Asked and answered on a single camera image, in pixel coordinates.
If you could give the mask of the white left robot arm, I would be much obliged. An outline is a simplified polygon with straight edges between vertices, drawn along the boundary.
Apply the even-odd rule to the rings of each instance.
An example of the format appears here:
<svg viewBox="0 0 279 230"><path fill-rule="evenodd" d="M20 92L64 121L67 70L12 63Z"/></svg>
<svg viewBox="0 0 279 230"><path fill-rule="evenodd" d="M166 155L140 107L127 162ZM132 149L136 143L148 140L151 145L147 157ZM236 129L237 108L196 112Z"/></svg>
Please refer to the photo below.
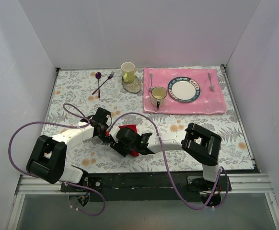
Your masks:
<svg viewBox="0 0 279 230"><path fill-rule="evenodd" d="M93 137L108 142L105 132L109 127L107 121L110 117L111 112L99 107L94 115L82 119L77 128L50 137L41 135L27 163L27 172L50 184L58 181L70 182L76 191L84 191L88 186L87 172L66 164L67 153Z"/></svg>

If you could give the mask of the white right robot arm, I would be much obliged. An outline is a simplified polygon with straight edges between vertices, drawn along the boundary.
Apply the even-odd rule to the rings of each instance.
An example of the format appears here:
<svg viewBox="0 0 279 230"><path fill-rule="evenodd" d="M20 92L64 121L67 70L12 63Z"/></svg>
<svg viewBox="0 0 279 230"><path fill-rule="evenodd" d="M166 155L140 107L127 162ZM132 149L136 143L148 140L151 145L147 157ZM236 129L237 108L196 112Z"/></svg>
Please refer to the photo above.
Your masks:
<svg viewBox="0 0 279 230"><path fill-rule="evenodd" d="M221 149L221 137L206 128L190 123L188 127L175 134L145 133L139 135L128 127L114 126L106 132L111 138L111 148L123 157L132 151L141 155L162 151L184 150L202 164L203 185L208 190L216 189L220 184L218 155Z"/></svg>

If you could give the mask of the red cloth napkin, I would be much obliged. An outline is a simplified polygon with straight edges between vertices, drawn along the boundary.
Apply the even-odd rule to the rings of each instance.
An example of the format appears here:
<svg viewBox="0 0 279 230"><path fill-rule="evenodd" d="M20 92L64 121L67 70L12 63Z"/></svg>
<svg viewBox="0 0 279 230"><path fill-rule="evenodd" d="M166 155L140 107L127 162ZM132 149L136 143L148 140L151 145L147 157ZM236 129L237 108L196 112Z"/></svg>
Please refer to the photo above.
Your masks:
<svg viewBox="0 0 279 230"><path fill-rule="evenodd" d="M136 128L136 125L135 124L132 124L132 125L123 125L123 126L119 126L119 128L129 128L131 129L132 131L134 131L135 133L137 133L137 128ZM132 157L138 157L139 154L132 150L130 153L129 153L130 156Z"/></svg>

